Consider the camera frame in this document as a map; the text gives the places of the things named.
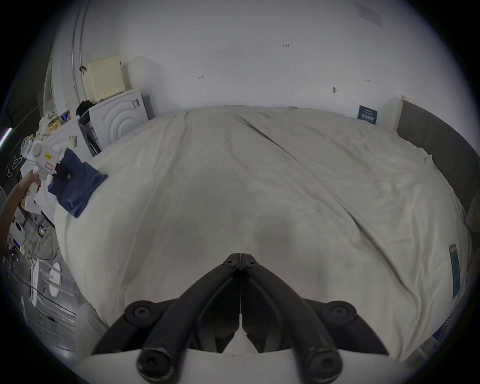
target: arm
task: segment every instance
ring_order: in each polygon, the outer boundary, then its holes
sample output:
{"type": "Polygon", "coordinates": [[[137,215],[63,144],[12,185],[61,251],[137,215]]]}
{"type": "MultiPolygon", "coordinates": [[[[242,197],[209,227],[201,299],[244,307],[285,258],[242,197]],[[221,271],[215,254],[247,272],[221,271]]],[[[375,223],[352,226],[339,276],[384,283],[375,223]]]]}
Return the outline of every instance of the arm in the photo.
{"type": "Polygon", "coordinates": [[[15,210],[22,202],[25,192],[33,182],[40,185],[40,179],[36,173],[29,173],[20,182],[15,185],[7,197],[7,201],[0,210],[0,254],[3,255],[5,244],[7,243],[8,231],[15,214],[15,210]]]}

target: white bed sheet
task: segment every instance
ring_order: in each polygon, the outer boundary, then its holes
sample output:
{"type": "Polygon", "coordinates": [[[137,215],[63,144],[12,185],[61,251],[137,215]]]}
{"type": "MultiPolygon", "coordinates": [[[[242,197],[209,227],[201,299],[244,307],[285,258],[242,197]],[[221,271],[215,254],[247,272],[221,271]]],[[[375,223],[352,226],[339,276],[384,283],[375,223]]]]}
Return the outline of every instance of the white bed sheet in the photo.
{"type": "Polygon", "coordinates": [[[353,304],[403,360],[465,290],[471,240],[452,188],[423,149],[365,121],[193,109],[148,122],[91,164],[109,178],[78,219],[58,206],[55,222],[80,291],[107,324],[246,252],[304,298],[353,304]]]}

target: navy towel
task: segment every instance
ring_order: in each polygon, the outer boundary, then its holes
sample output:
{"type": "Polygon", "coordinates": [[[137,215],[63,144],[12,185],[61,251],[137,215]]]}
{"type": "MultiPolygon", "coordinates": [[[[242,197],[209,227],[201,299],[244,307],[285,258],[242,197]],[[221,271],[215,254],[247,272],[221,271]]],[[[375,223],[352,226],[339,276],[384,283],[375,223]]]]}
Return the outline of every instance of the navy towel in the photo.
{"type": "Polygon", "coordinates": [[[69,148],[61,163],[71,174],[69,181],[54,177],[48,191],[57,197],[59,204],[73,217],[78,217],[85,209],[90,196],[103,183],[108,175],[103,175],[87,163],[82,163],[69,148]]]}

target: beige plastic basket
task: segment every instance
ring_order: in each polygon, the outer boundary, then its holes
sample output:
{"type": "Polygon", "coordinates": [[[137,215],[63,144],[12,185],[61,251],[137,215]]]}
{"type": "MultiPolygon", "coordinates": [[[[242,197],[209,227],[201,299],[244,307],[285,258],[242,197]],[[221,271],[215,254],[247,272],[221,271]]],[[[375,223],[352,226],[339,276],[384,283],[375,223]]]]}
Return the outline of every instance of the beige plastic basket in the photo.
{"type": "Polygon", "coordinates": [[[89,63],[82,80],[87,99],[94,104],[125,92],[118,55],[89,63]]]}

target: bed frame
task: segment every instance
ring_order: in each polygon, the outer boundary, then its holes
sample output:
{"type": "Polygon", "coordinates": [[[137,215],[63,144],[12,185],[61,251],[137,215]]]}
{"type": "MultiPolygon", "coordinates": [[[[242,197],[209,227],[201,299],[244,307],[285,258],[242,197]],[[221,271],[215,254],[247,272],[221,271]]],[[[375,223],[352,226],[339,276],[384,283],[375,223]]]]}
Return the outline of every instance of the bed frame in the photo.
{"type": "MultiPolygon", "coordinates": [[[[471,145],[447,123],[404,97],[398,106],[395,129],[401,138],[432,155],[467,213],[480,189],[480,156],[471,145]]],[[[470,233],[475,251],[480,233],[470,233]]]]}

